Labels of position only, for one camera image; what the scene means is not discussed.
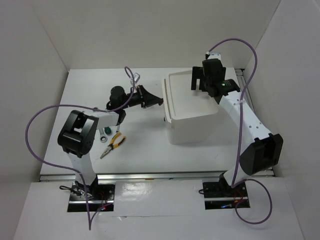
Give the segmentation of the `green stubby screwdriver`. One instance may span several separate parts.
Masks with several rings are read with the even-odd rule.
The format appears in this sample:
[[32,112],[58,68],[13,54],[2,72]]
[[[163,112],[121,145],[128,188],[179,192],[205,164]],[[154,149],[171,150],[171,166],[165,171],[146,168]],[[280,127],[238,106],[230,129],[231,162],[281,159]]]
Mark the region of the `green stubby screwdriver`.
[[106,135],[111,135],[112,134],[112,130],[111,130],[110,127],[105,127],[104,128],[104,132],[105,132]]

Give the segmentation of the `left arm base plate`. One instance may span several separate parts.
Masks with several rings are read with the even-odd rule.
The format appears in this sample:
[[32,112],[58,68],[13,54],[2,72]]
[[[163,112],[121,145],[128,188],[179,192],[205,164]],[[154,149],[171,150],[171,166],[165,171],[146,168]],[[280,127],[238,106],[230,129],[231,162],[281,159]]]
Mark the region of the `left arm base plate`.
[[[88,194],[88,205],[90,212],[96,212],[99,208],[103,207],[101,212],[113,212],[114,211],[114,199],[115,199],[115,184],[101,184],[98,186],[97,193],[95,195]],[[86,198],[85,192],[76,187],[75,183],[71,187],[67,187],[69,190],[68,200],[68,213],[81,213],[86,212]]]

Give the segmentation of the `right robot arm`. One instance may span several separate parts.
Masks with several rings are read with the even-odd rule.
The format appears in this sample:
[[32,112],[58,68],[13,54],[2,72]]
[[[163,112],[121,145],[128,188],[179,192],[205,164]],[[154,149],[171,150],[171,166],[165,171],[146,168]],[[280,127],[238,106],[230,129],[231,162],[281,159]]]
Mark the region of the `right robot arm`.
[[266,128],[242,98],[242,92],[233,79],[226,78],[226,68],[218,58],[205,59],[202,66],[194,66],[191,89],[199,89],[216,101],[239,128],[236,164],[219,176],[219,194],[230,197],[239,182],[278,164],[284,140]]

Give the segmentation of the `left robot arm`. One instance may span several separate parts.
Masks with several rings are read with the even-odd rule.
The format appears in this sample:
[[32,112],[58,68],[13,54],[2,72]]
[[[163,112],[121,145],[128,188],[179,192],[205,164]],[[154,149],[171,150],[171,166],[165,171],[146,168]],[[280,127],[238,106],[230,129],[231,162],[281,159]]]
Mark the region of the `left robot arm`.
[[58,135],[57,143],[69,157],[72,168],[76,170],[75,185],[86,199],[92,200],[99,193],[98,176],[93,170],[90,158],[96,131],[119,126],[126,117],[126,108],[140,105],[145,109],[154,105],[160,106],[163,102],[162,98],[149,93],[142,85],[138,85],[134,93],[125,93],[121,86],[115,86],[111,89],[109,102],[106,104],[109,112],[70,112]]

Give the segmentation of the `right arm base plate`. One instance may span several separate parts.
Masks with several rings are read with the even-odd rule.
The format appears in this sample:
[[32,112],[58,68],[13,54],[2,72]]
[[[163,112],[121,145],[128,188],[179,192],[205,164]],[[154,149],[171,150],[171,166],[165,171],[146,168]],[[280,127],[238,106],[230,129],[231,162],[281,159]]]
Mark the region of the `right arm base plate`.
[[234,209],[236,205],[238,208],[250,208],[245,183],[222,191],[218,182],[203,182],[198,193],[204,196],[206,210]]

